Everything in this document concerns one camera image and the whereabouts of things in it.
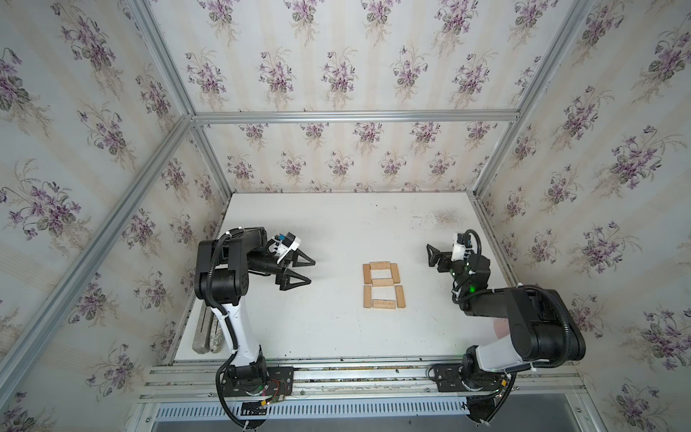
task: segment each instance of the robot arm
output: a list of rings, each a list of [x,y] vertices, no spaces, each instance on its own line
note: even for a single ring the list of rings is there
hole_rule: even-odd
[[[471,236],[477,251],[473,251]],[[451,299],[469,316],[508,318],[509,335],[491,344],[471,346],[462,364],[436,365],[439,391],[493,391],[490,397],[471,397],[469,417],[492,420],[511,392],[515,374],[523,370],[555,368],[585,355],[585,340],[555,290],[519,285],[488,288],[490,261],[482,256],[473,230],[456,234],[451,252],[427,245],[428,264],[453,277]]]

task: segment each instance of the purple flower pattern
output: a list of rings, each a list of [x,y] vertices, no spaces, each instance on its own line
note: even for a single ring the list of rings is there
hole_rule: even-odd
[[[233,3],[240,3],[240,0],[197,0],[199,6],[209,11],[211,27],[214,29],[216,38],[225,36],[226,43],[230,47],[237,40],[238,31],[233,22]]]
[[[455,109],[466,108],[475,101],[475,95],[482,92],[482,85],[489,81],[489,64],[487,62],[496,55],[495,52],[486,51],[479,57],[476,54],[469,54],[466,57],[466,63],[458,68],[452,81],[452,83],[458,84],[458,89],[451,93],[451,100],[449,101]]]
[[[300,125],[300,129],[305,131],[305,141],[309,147],[314,146],[315,150],[321,147],[321,138],[327,126],[329,126],[328,123],[303,123]]]
[[[691,310],[676,314],[658,308],[656,312],[643,312],[649,328],[633,325],[623,329],[628,337],[622,346],[633,351],[635,360],[645,362],[653,369],[655,364],[674,371],[677,367],[691,366]]]
[[[358,136],[355,150],[360,151],[361,155],[371,154],[372,150],[377,148],[376,143],[379,142],[382,132],[384,132],[384,127],[381,123],[356,123],[352,132],[353,135]]]
[[[197,186],[197,196],[203,198],[209,205],[213,205],[214,190],[211,188],[211,176],[209,174],[197,174],[194,185]]]
[[[616,162],[603,166],[595,174],[599,180],[594,191],[599,191],[603,197],[616,194],[622,198],[622,187],[633,190],[642,179],[653,181],[655,172],[662,167],[666,146],[671,145],[675,150],[687,147],[679,140],[681,135],[655,138],[657,132],[653,126],[647,125],[638,137],[625,137],[622,145],[612,149]]]
[[[626,0],[601,0],[593,6],[592,10],[585,19],[586,29],[580,39],[576,41],[574,55],[578,59],[572,66],[581,64],[591,58],[590,52],[596,49],[595,45],[613,28],[619,28],[624,21],[624,5]]]
[[[428,65],[425,63],[425,53],[417,54],[415,47],[406,49],[401,47],[398,61],[391,64],[393,75],[396,77],[396,96],[403,96],[401,102],[413,97],[415,94],[415,82],[423,72],[427,72]]]
[[[141,310],[155,308],[165,312],[172,304],[170,294],[163,287],[162,277],[161,272],[151,272],[146,279],[137,281],[137,289],[132,292],[140,300]]]
[[[566,200],[574,202],[577,198],[576,192],[583,189],[583,186],[576,183],[576,169],[571,168],[568,164],[561,172],[553,172],[552,178],[549,180],[549,188],[545,191],[542,201],[546,204],[542,208],[542,212],[551,213],[557,208],[559,203]]]
[[[530,207],[525,201],[525,191],[522,186],[516,188],[515,191],[509,192],[509,202],[504,207],[504,214],[506,218],[502,221],[509,223],[516,216],[524,216],[525,209]]]
[[[264,128],[269,127],[268,123],[239,124],[238,127],[245,134],[250,147],[256,146],[258,150],[264,148]]]
[[[209,219],[209,221],[206,225],[204,225],[202,231],[204,232],[204,237],[207,240],[212,240],[216,238],[216,232],[218,231],[218,222],[216,220],[211,220],[211,214],[207,217],[207,219]]]
[[[320,180],[310,180],[310,186],[306,189],[307,192],[331,192],[331,186],[323,183]]]
[[[456,161],[453,158],[454,156],[449,155],[448,152],[444,150],[435,153],[434,158],[427,162],[430,168],[430,179],[434,180],[434,183],[442,181],[446,171],[456,165]]]
[[[208,105],[212,111],[220,111],[227,99],[220,95],[226,92],[223,85],[225,77],[211,62],[215,54],[216,51],[206,49],[202,49],[199,57],[194,53],[185,53],[184,56],[190,63],[184,71],[187,74],[187,80],[199,86],[198,95],[202,104]]]
[[[343,109],[346,102],[350,99],[348,93],[352,92],[357,79],[355,68],[351,64],[350,58],[357,50],[346,48],[344,52],[337,55],[335,51],[326,54],[328,61],[323,66],[321,80],[329,84],[326,91],[326,102],[331,101],[334,110]]]
[[[520,72],[520,77],[516,80],[516,82],[514,82],[514,84],[518,86],[518,91],[511,95],[509,105],[517,106],[518,102],[520,102],[520,100],[523,98],[523,93],[525,93],[526,88],[528,88],[528,84],[530,84],[530,81],[532,81],[533,75],[535,75],[535,71],[538,69],[538,64],[540,63],[541,59],[542,56],[535,57],[535,59],[533,59],[533,63]]]
[[[609,91],[596,93],[593,86],[588,86],[583,96],[578,96],[571,105],[564,109],[567,119],[557,126],[552,133],[554,142],[552,148],[559,151],[571,147],[571,140],[580,140],[583,134],[592,130],[595,120],[600,113],[599,108],[603,102],[612,101],[614,97],[608,95]]]
[[[67,0],[64,6],[60,2],[50,7],[65,23],[61,35],[70,44],[74,60],[88,60],[91,64],[91,77],[102,92],[106,88],[118,99],[124,90],[120,75],[122,71],[113,66],[115,53],[106,45],[108,35],[101,30],[96,21],[86,16],[83,10],[74,4],[74,0]]]
[[[657,60],[641,70],[641,79],[631,87],[632,90],[637,88],[643,92],[634,103],[640,100],[649,103],[653,96],[661,97],[660,88],[671,87],[670,80],[674,74],[683,71],[686,64],[691,63],[690,30],[691,12],[684,16],[679,27],[660,33],[662,40],[655,47]]]
[[[545,232],[536,232],[533,237],[533,245],[527,252],[528,265],[532,268],[537,268],[540,263],[550,264],[557,262],[557,255],[561,255],[559,249],[554,245],[556,237],[552,234],[551,228]]]
[[[177,158],[170,159],[166,169],[161,173],[161,181],[166,186],[166,190],[173,188],[178,201],[187,201],[189,197],[189,182],[185,181],[185,176],[182,164]]]
[[[267,102],[273,102],[276,110],[286,109],[288,101],[292,97],[288,95],[293,91],[293,71],[285,62],[285,56],[290,50],[279,49],[275,55],[270,55],[267,51],[261,53],[263,62],[259,65],[259,81],[269,84],[266,90]]]
[[[26,397],[26,392],[15,393],[15,402],[19,403]],[[51,432],[56,421],[51,416],[44,418],[44,413],[29,415],[29,410],[21,406],[13,406],[5,411],[2,426],[3,432]]]
[[[128,348],[129,346],[126,344],[117,348],[111,346],[108,357],[96,364],[91,377],[85,380],[87,386],[95,387],[98,390],[97,401],[100,401],[102,397],[111,395],[113,389],[121,390],[121,393],[131,391],[132,381],[142,374],[140,363],[132,361],[126,353]]]
[[[158,256],[161,248],[161,241],[158,239],[160,232],[154,232],[155,229],[156,224],[151,220],[149,212],[139,209],[138,213],[132,215],[129,224],[122,230],[120,236],[127,242],[130,249],[139,245],[142,255],[149,259],[149,254]]]
[[[400,156],[396,151],[387,151],[379,161],[379,166],[382,169],[381,176],[390,185],[396,180],[399,171],[407,163],[405,157]]]
[[[535,154],[538,145],[540,145],[540,141],[535,138],[536,134],[537,131],[532,124],[529,124],[525,130],[518,134],[516,147],[511,154],[511,160],[513,161],[511,169],[518,169],[525,158]]]
[[[635,427],[645,432],[672,432],[666,417],[667,406],[661,402],[649,401],[647,396],[658,399],[657,387],[638,387],[630,379],[621,386],[621,394],[609,395],[609,403],[614,412],[605,414],[621,428]]]
[[[391,13],[394,2],[400,4],[401,0],[365,0],[361,1],[362,8],[367,11],[365,30],[367,38],[372,37],[375,45],[383,42],[388,32],[388,16]]]
[[[507,257],[516,262],[516,260],[518,260],[518,246],[516,245],[515,233],[511,232],[508,236],[503,236],[501,243],[502,249],[507,254]]]
[[[105,326],[104,320],[107,314],[113,315],[117,318],[117,309],[119,307],[115,299],[109,299],[104,293],[98,282],[101,277],[100,273],[96,273],[93,280],[86,286],[83,295],[78,298],[77,304],[72,307],[70,317],[67,322],[70,324],[78,323],[81,318],[91,321],[89,326],[99,324]]]
[[[0,187],[0,203],[7,203],[14,207],[9,211],[10,222],[5,227],[21,227],[30,241],[41,231],[50,234],[50,246],[59,250],[62,256],[69,256],[70,249],[84,249],[91,237],[91,230],[86,219],[77,217],[82,208],[75,201],[70,200],[67,187],[60,187],[56,182],[41,181],[29,177],[31,171],[37,169],[32,166],[33,159],[24,163],[19,170],[19,163],[15,163],[15,179],[18,187]]]
[[[137,75],[135,81],[140,89],[140,98],[146,107],[146,113],[155,113],[161,132],[167,133],[173,128],[175,117],[171,112],[172,105],[163,85],[152,76],[153,64],[144,67],[144,73]]]
[[[48,126],[52,122],[46,113],[50,107],[42,108],[34,102],[38,96],[29,94],[23,87],[24,81],[17,75],[15,65],[20,65],[21,59],[9,48],[5,48],[0,57],[0,110],[6,111],[5,120],[11,122],[17,119],[19,130],[29,134],[30,120],[39,125],[45,136],[50,136]]]
[[[468,131],[468,139],[466,140],[466,147],[468,150],[478,148],[484,141],[484,136],[490,129],[496,129],[497,122],[470,122],[466,126]]]
[[[282,194],[283,188],[281,188],[278,185],[275,185],[274,183],[271,183],[268,180],[260,180],[257,192],[264,192],[265,194]]]
[[[413,150],[415,155],[424,154],[437,140],[437,134],[441,129],[442,126],[438,122],[416,122],[410,131],[410,134],[415,136],[415,139],[410,143],[410,150]]]
[[[192,226],[189,224],[189,215],[181,214],[173,217],[173,223],[168,224],[173,232],[173,240],[175,243],[182,243],[191,250],[197,250],[197,237],[192,231]]]
[[[196,273],[196,266],[192,264],[192,260],[188,260],[187,264],[185,265],[185,271],[184,271],[184,276],[180,278],[180,285],[182,285],[182,289],[184,290],[184,293],[186,295],[192,294],[194,291],[194,275]]]
[[[525,0],[513,5],[513,9],[518,16],[515,19],[515,25],[510,27],[509,41],[517,39],[515,45],[517,47],[527,44],[533,37],[532,33],[536,28],[538,20],[548,9],[555,8],[557,2],[558,0],[554,0],[551,3],[549,0]]]
[[[235,181],[240,183],[240,187],[248,189],[254,179],[254,168],[245,159],[247,155],[228,156],[226,163],[227,172],[233,174]]]
[[[605,322],[600,318],[602,308],[596,305],[597,298],[595,294],[590,294],[585,298],[575,294],[574,299],[571,300],[569,313],[580,331],[592,332],[596,339],[600,339],[603,336]]]
[[[326,161],[326,165],[331,170],[334,181],[342,185],[348,179],[348,170],[355,165],[355,161],[350,155],[346,155],[342,151],[332,151],[331,158]]]
[[[136,169],[137,157],[132,147],[125,141],[120,124],[120,114],[107,109],[107,103],[101,109],[86,105],[84,111],[77,111],[79,120],[88,128],[86,141],[98,149],[107,149],[108,153],[123,169]]]
[[[302,36],[305,40],[304,44],[307,46],[311,41],[314,41],[314,36],[318,33],[314,22],[317,0],[292,0],[283,3],[286,8],[293,11],[293,22],[290,25],[295,30],[296,39]]]
[[[569,265],[575,265],[578,273],[585,273],[588,276],[592,269],[595,269],[598,274],[610,267],[616,271],[616,265],[623,260],[623,251],[627,245],[634,251],[642,250],[641,246],[635,242],[638,240],[636,237],[623,236],[618,232],[619,226],[614,221],[610,222],[606,228],[594,226],[592,231],[584,232],[583,237],[587,242],[584,246],[578,245],[569,251],[570,254],[575,255]]]
[[[163,326],[161,333],[153,337],[153,342],[149,345],[149,348],[156,353],[156,360],[160,363],[165,360],[170,348],[173,346],[173,340],[176,335],[176,322],[170,321],[168,324]]]
[[[461,33],[471,28],[472,18],[477,16],[477,0],[439,0],[441,8],[435,15],[442,20],[442,28],[434,34],[432,46],[439,47],[439,57],[452,54],[461,44]]]
[[[296,156],[292,151],[282,151],[278,165],[283,170],[285,177],[297,185],[302,181],[302,168],[307,166],[307,162],[302,156]]]
[[[367,182],[367,183],[355,183],[355,189],[353,189],[353,192],[374,192],[375,191],[375,182]]]

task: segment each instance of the wire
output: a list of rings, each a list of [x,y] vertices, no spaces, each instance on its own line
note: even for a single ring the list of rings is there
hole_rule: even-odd
[[[513,383],[515,383],[515,381],[516,381],[516,374],[513,373],[513,374],[511,374],[511,379],[509,380],[509,383],[507,384],[507,389],[504,392],[504,395],[499,400],[499,402],[497,402],[497,405],[494,407],[494,409],[492,410],[490,415],[487,417],[485,422],[488,422],[488,423],[491,422],[492,419],[494,418],[494,416],[497,414],[497,412],[499,412],[499,409],[502,407],[502,405],[504,405],[504,401],[507,400],[509,393],[511,393],[511,389],[513,388]]]

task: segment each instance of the metal rail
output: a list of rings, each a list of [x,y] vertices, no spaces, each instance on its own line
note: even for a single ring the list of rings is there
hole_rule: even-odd
[[[251,111],[198,113],[201,124],[335,123],[335,122],[508,122],[518,118],[515,109],[410,110],[410,111]]]

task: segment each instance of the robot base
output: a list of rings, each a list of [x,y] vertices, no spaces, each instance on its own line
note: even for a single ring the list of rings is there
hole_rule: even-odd
[[[263,385],[255,382],[254,380],[229,379],[229,376],[226,373],[224,376],[224,380],[226,382],[225,384],[223,384],[223,382],[221,384],[223,387],[223,396],[290,396],[293,391],[293,368],[266,368],[266,371],[268,378],[265,380]]]

